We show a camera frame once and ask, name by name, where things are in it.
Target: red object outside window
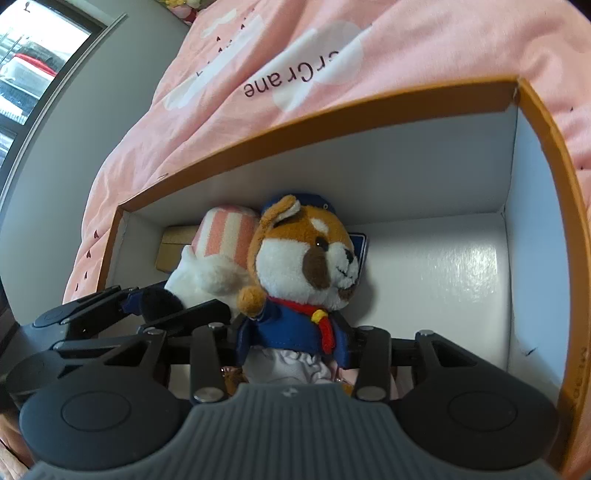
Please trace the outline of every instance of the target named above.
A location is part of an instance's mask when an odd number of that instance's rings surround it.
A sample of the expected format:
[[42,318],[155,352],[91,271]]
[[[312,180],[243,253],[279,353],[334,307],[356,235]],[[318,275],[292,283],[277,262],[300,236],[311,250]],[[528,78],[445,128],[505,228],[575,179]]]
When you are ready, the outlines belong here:
[[57,75],[57,72],[55,70],[49,68],[41,60],[34,59],[33,57],[30,57],[29,55],[25,55],[24,53],[17,53],[15,55],[15,57],[18,57],[19,59],[26,61],[27,63],[30,63],[34,67],[38,68],[42,72],[45,72],[45,73],[51,75],[52,77]]

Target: bed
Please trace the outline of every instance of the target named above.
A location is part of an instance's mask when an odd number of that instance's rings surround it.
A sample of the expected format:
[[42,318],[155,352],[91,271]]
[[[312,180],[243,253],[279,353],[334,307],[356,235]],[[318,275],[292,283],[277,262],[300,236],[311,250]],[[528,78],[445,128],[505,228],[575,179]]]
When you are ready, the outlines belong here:
[[[500,74],[527,79],[548,107],[588,208],[591,25],[566,1],[217,0],[98,173],[64,301],[106,285],[117,206],[207,155],[367,96]],[[586,460],[591,412],[582,422],[566,473]]]

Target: stuffed dog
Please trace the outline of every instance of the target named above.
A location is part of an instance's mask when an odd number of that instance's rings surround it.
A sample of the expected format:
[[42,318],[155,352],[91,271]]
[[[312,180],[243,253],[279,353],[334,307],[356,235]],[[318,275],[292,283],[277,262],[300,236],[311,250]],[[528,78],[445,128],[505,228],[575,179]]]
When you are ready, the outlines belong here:
[[344,308],[359,275],[353,243],[332,205],[318,195],[286,195],[262,211],[248,251],[254,285],[238,295],[248,317],[238,361],[250,382],[320,383],[326,361],[348,366]]

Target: striped pink hat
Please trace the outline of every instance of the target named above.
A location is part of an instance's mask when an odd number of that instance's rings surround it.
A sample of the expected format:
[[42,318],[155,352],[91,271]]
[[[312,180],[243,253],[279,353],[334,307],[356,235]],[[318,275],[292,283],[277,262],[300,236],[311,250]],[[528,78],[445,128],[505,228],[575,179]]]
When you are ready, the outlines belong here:
[[258,214],[249,208],[212,208],[203,217],[191,244],[195,256],[223,255],[246,269],[248,247],[258,221]]

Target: blue jacket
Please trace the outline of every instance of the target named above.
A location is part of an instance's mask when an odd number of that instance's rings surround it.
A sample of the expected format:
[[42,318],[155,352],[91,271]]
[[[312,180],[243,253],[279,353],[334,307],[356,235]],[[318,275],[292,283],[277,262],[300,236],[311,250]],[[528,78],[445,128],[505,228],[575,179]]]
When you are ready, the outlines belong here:
[[[349,338],[337,323],[329,320],[335,334],[333,358],[339,367],[349,365]],[[245,319],[238,330],[236,352],[238,365],[242,365],[251,346],[278,348],[326,357],[322,351],[320,328],[303,313],[267,300],[256,319]]]

